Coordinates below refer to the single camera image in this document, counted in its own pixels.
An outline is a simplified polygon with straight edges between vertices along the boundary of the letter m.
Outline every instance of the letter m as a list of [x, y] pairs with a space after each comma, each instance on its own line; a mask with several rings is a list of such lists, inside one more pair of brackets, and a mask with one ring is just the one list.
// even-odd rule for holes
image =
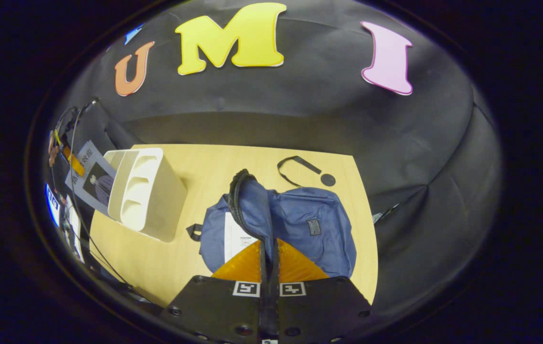
[[237, 53], [231, 61], [238, 67], [274, 67], [284, 63], [284, 56], [276, 50], [277, 16], [286, 6], [263, 2], [243, 7], [231, 21], [221, 28], [210, 17], [191, 19], [176, 28], [182, 36], [182, 64], [178, 74], [201, 72], [205, 61], [199, 58], [201, 48], [216, 67], [222, 67], [235, 41]]

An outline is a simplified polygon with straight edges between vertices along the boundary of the light wood tabletop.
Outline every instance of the light wood tabletop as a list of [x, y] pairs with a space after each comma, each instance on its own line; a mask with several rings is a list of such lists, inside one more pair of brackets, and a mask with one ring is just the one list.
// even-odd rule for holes
[[[203, 224], [206, 209], [228, 192], [233, 176], [247, 168], [266, 189], [285, 192], [295, 186], [280, 176], [276, 165], [284, 158], [299, 155], [322, 173], [315, 174], [295, 161], [285, 162], [282, 173], [295, 183], [330, 190], [339, 196], [350, 218], [356, 244], [356, 266], [350, 280], [372, 303], [378, 278], [377, 244], [369, 201], [352, 156], [205, 144], [138, 144], [133, 148], [162, 148], [164, 158], [186, 187], [175, 238], [162, 242], [132, 231], [97, 211], [91, 236], [112, 267], [152, 302], [165, 307], [194, 275], [212, 274], [199, 255], [200, 243], [191, 240], [186, 227]], [[332, 187], [320, 181], [325, 173], [335, 177], [336, 184]], [[94, 246], [91, 250], [99, 255]]]

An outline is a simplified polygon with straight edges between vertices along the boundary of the blue backpack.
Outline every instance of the blue backpack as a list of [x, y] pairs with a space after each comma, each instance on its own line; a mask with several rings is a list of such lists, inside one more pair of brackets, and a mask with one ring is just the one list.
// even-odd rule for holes
[[[269, 261], [274, 259], [275, 239], [282, 239], [329, 277], [350, 277], [354, 271], [352, 226], [333, 192], [302, 187], [280, 194], [265, 189], [248, 170], [242, 170], [234, 177], [230, 192], [208, 208], [203, 226], [187, 229], [193, 239], [201, 240], [200, 254], [212, 272], [225, 263], [227, 213], [243, 231], [262, 241]], [[201, 236], [193, 233], [197, 230]]]

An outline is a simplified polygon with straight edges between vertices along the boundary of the black cord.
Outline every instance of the black cord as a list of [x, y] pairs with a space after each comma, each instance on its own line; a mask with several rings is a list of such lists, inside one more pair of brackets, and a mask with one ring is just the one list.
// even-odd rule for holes
[[[75, 119], [75, 124], [78, 123], [78, 120], [80, 118], [80, 116], [82, 115], [82, 113], [84, 112], [84, 110], [89, 107], [89, 105], [91, 104], [95, 104], [96, 103], [96, 99], [92, 100], [91, 102], [89, 102], [88, 104], [86, 104], [85, 106], [82, 107], [82, 109], [80, 109], [78, 111], [78, 115], [76, 116], [76, 119]], [[99, 250], [99, 248], [97, 247], [97, 245], [95, 244], [95, 241], [93, 240], [93, 237], [91, 237], [91, 234], [88, 230], [88, 228], [86, 227], [86, 224], [84, 223], [84, 221], [82, 220], [82, 214], [80, 213], [80, 209], [78, 209], [78, 205], [77, 205], [77, 200], [76, 200], [76, 195], [75, 195], [75, 191], [74, 191], [74, 168], [72, 167], [73, 164], [74, 164], [74, 157], [75, 157], [75, 154], [74, 154], [74, 138], [75, 138], [75, 133], [76, 133], [76, 126], [74, 126], [74, 129], [72, 130], [72, 140], [71, 140], [71, 144], [70, 144], [70, 182], [71, 182], [71, 186], [72, 186], [72, 198], [73, 198], [73, 205], [74, 205], [74, 209], [76, 209], [76, 213], [78, 215], [78, 218], [82, 224], [82, 228], [85, 230], [86, 232], [86, 235], [88, 235], [88, 240], [93, 244], [93, 246], [95, 246], [95, 249], [97, 250], [97, 252], [99, 252], [99, 255], [101, 255], [101, 257], [103, 257], [103, 259], [106, 261], [107, 265], [112, 269], [112, 271], [121, 279], [123, 280], [123, 282], [127, 285], [127, 287], [135, 292], [138, 296], [144, 298], [145, 300], [147, 300], [148, 302], [152, 303], [150, 300], [148, 300], [145, 296], [143, 296], [142, 294], [140, 294], [140, 292], [138, 292], [136, 290], [136, 288], [134, 288], [131, 284], [129, 284], [127, 282], [126, 279], [123, 278], [123, 276], [121, 276], [119, 274], [118, 271], [116, 271], [113, 267], [112, 267], [112, 264], [110, 264], [110, 262], [108, 261], [108, 259], [104, 256], [103, 253], [101, 253], [101, 251]]]

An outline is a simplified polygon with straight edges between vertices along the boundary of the pink letter i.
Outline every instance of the pink letter i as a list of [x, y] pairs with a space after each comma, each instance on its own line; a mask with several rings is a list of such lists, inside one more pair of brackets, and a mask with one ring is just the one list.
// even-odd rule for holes
[[413, 46], [411, 42], [371, 22], [362, 21], [361, 25], [373, 37], [373, 60], [371, 67], [362, 70], [363, 79], [404, 96], [411, 94], [413, 87], [407, 81], [407, 47]]

